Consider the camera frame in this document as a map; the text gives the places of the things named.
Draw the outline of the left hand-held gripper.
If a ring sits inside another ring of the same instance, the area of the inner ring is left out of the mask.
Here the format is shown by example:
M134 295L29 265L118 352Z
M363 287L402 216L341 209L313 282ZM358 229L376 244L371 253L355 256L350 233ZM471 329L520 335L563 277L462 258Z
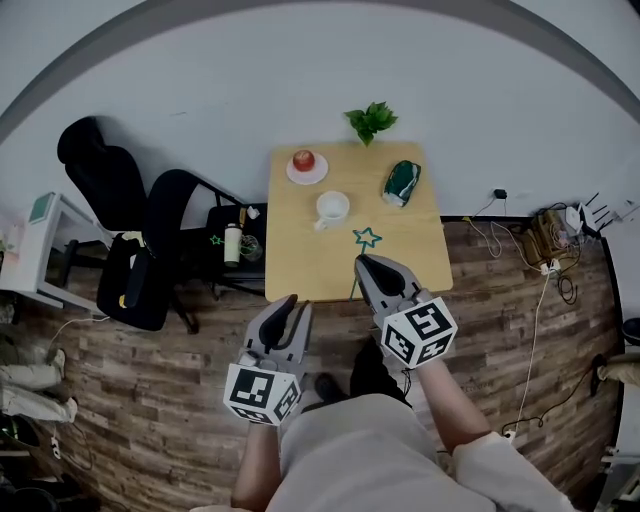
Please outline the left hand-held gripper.
M297 300L296 294L282 297L249 322L246 348L229 365L223 397L224 405L241 419L281 425L302 397L313 304L297 306ZM274 350L284 331L284 350Z

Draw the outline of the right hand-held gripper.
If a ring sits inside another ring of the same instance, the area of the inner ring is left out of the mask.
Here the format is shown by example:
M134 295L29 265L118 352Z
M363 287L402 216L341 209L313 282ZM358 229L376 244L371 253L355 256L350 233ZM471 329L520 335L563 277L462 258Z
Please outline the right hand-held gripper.
M381 330L383 353L406 368L443 356L458 326L441 297L434 297L405 265L390 258L362 254L355 259L361 294Z

